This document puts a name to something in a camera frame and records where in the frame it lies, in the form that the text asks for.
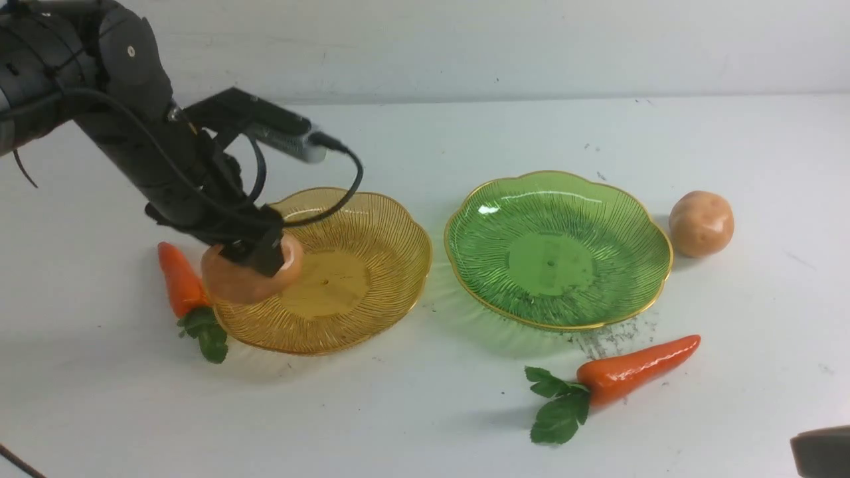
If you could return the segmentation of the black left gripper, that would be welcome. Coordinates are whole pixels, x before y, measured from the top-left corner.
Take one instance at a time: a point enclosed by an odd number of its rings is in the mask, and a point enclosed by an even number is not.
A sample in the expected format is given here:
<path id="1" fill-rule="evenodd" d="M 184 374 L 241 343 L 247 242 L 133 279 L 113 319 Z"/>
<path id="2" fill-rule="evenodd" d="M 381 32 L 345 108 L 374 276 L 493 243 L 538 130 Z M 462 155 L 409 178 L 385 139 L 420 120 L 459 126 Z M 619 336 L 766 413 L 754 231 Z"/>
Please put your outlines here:
<path id="1" fill-rule="evenodd" d="M 159 226 L 189 235 L 209 246 L 222 245 L 222 256 L 261 276 L 284 266 L 283 220 L 270 206 L 258 206 L 267 167 L 257 157 L 257 176 L 249 193 L 242 169 L 230 155 L 213 155 L 181 165 L 161 155 L 145 160 L 145 214 Z"/>

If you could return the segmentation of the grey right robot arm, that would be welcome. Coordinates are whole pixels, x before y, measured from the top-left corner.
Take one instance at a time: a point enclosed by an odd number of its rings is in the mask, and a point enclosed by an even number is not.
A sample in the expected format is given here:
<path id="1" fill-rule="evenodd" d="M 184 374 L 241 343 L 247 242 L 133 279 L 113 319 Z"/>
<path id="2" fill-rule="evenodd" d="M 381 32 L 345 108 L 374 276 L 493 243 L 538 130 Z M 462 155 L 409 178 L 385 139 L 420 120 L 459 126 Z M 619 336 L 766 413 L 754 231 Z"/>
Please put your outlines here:
<path id="1" fill-rule="evenodd" d="M 802 477 L 849 476 L 849 426 L 799 433 L 790 439 L 796 472 Z"/>

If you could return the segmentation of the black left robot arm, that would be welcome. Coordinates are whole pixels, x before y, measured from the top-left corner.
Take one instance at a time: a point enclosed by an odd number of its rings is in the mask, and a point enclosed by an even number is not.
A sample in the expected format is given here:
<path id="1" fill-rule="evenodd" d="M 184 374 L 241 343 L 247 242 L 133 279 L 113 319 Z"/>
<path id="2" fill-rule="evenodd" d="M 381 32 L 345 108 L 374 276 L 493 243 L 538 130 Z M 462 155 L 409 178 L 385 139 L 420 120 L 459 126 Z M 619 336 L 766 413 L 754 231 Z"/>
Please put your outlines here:
<path id="1" fill-rule="evenodd" d="M 151 24 L 116 1 L 2 2 L 2 154 L 73 122 L 145 197 L 145 215 L 272 276 L 282 218 L 173 99 Z"/>

